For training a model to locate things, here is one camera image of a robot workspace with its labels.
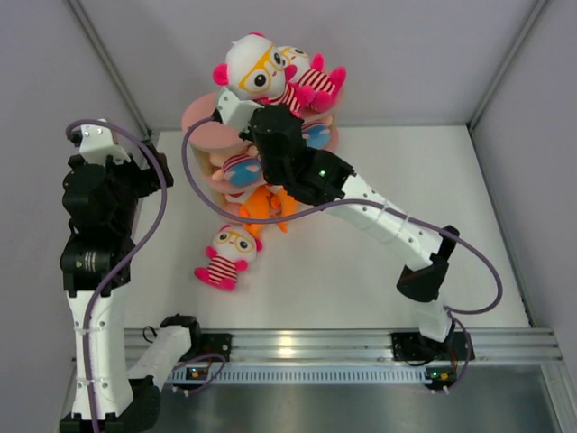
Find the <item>orange shark plush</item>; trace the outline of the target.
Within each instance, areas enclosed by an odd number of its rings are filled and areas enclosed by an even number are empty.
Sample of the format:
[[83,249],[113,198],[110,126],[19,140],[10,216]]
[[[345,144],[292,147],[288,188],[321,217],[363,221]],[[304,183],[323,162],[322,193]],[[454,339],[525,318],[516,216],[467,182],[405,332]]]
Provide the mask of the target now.
[[[271,216],[272,192],[265,186],[260,186],[254,190],[240,206],[240,216],[249,219],[269,219]],[[261,238],[263,224],[244,223],[243,228],[255,239]]]
[[[271,206],[270,218],[287,217],[287,216],[291,216],[297,212],[297,210],[298,210],[297,201],[293,197],[291,197],[284,188],[282,188],[281,186],[275,186],[275,185],[269,185],[269,184],[264,184],[261,186],[265,186],[267,189],[269,189],[272,192],[272,196],[271,196],[271,200],[270,200],[270,206]],[[238,210],[239,210],[239,215],[240,215],[241,204],[257,188],[249,189],[249,190],[245,190],[243,192],[237,192],[237,193],[233,193],[233,194],[225,194],[224,199],[228,203],[238,205]]]

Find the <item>white glasses plush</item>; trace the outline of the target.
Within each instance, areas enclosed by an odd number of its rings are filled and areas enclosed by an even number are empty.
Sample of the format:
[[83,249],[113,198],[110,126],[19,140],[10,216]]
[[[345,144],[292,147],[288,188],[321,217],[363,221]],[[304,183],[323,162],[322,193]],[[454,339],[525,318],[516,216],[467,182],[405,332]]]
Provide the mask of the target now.
[[280,46],[279,52],[284,66],[289,67],[289,80],[300,88],[312,88],[314,97],[309,107],[318,113],[333,108],[347,79],[347,69],[340,65],[332,71],[325,69],[325,58],[321,53],[310,57],[294,46]]

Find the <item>white glasses plush face up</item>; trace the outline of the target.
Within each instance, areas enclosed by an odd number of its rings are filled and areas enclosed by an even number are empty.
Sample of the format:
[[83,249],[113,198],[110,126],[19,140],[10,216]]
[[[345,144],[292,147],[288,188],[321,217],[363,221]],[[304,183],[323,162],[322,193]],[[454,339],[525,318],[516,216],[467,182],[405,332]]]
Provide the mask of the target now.
[[262,250],[262,242],[238,225],[224,225],[205,249],[207,266],[194,270],[203,283],[222,291],[234,291],[239,274],[249,269]]

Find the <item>white plush face down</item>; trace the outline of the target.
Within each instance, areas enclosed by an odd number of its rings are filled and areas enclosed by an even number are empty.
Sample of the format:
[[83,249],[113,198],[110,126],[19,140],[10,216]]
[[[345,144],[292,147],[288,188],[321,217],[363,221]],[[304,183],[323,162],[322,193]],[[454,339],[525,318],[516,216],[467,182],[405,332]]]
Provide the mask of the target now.
[[232,42],[224,61],[213,69],[212,79],[241,100],[285,105],[299,115],[312,94],[289,82],[294,68],[286,68],[283,60],[272,41],[251,32]]

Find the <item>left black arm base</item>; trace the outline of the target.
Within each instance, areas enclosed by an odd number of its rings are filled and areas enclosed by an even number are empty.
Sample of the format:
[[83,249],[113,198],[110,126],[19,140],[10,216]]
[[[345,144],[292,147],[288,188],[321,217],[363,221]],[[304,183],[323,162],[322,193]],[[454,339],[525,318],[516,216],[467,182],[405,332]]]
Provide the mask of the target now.
[[179,358],[180,362],[189,361],[209,353],[222,355],[226,361],[230,359],[232,347],[232,335],[230,333],[203,331],[196,317],[180,314],[164,318],[160,323],[160,328],[167,327],[181,327],[188,332],[190,343],[187,350]]

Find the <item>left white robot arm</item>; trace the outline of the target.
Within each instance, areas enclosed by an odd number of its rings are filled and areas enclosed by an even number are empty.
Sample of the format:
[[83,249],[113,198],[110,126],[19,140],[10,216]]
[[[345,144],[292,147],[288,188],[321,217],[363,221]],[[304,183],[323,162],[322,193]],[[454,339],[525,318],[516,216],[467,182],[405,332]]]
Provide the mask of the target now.
[[62,203],[70,237],[60,257],[64,290],[74,320],[77,376],[72,410],[62,432],[145,432],[160,414],[160,391],[182,360],[203,352],[197,319],[165,318],[137,364],[125,362],[124,313],[131,260],[144,245],[132,239],[140,198],[173,179],[163,155],[143,146],[150,167],[139,168],[112,138],[84,137],[70,159]]

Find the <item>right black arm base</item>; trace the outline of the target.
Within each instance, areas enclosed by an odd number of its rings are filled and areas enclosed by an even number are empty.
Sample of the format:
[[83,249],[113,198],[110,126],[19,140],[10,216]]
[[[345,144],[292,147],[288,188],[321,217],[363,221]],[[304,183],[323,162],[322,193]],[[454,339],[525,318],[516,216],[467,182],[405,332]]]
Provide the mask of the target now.
[[452,331],[442,342],[425,338],[418,332],[394,332],[391,334],[393,359],[417,366],[432,362],[464,362],[474,360],[472,344],[462,331]]

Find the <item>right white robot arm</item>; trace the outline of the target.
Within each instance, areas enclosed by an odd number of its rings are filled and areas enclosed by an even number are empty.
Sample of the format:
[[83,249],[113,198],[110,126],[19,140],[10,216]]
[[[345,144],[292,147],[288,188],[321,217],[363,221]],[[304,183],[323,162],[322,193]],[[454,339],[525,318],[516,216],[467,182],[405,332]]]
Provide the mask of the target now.
[[453,348],[455,324],[439,299],[457,230],[444,234],[419,226],[336,154],[307,146],[302,120],[286,106],[256,106],[242,137],[256,145],[264,179],[297,202],[327,210],[404,262],[397,289],[414,305],[422,350],[440,358]]

